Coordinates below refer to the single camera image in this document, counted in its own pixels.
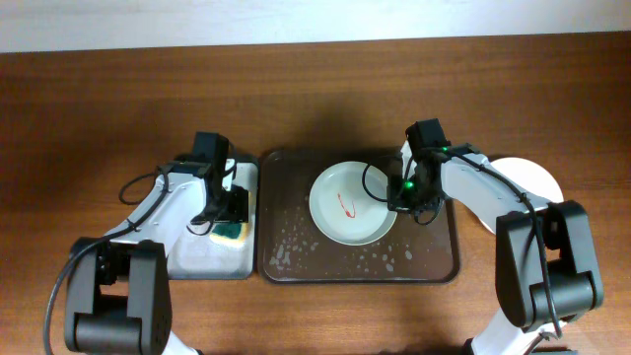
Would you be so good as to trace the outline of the pale green plate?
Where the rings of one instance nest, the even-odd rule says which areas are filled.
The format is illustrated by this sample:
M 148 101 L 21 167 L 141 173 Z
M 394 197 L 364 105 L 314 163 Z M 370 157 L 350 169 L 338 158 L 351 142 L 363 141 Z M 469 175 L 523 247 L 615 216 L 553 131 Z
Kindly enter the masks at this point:
M 362 162 L 324 170 L 312 185 L 309 207 L 316 227 L 332 241 L 363 246 L 385 236 L 396 220 L 387 208 L 387 177 Z

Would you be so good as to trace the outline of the white pinkish plate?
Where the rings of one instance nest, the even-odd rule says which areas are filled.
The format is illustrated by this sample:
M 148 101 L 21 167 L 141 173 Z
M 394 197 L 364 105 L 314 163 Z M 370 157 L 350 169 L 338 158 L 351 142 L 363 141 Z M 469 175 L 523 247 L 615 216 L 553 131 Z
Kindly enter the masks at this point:
M 544 167 L 533 161 L 518 157 L 501 157 L 490 159 L 490 166 L 504 177 L 510 179 L 514 185 L 535 194 L 548 202 L 560 203 L 564 201 L 561 187 L 553 175 Z M 499 216 L 512 211 L 527 212 L 526 207 L 517 199 L 509 207 L 497 208 L 498 203 L 490 199 L 469 209 L 480 223 L 492 234 L 495 229 L 491 223 Z

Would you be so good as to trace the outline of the green and yellow sponge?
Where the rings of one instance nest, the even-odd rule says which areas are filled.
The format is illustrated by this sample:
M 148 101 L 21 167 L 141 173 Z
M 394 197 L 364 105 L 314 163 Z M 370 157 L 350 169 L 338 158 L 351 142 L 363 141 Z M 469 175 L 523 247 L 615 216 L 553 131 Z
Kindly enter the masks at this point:
M 213 226 L 209 238 L 217 245 L 238 249 L 245 244 L 248 230 L 246 223 L 219 223 Z

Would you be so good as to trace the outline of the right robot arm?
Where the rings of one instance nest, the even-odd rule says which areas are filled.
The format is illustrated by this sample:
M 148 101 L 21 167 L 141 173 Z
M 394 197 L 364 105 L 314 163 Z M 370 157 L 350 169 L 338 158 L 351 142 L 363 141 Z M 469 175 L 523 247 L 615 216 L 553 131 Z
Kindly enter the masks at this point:
M 388 179 L 390 211 L 419 217 L 456 200 L 494 233 L 499 311 L 462 346 L 465 354 L 531 354 L 604 299 L 587 211 L 555 203 L 494 168 L 469 143 L 452 144 L 438 119 L 405 131 L 403 169 Z

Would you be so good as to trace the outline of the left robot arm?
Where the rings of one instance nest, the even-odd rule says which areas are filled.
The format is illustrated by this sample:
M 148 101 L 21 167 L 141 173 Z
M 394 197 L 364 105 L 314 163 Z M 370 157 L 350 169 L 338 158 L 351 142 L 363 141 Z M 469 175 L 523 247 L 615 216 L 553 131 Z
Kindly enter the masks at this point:
M 80 238 L 57 277 L 67 288 L 64 341 L 85 354 L 192 354 L 172 330 L 168 255 L 182 232 L 248 220 L 246 189 L 224 182 L 237 172 L 234 146 L 196 134 L 190 153 L 151 174 L 154 187 L 120 225 Z

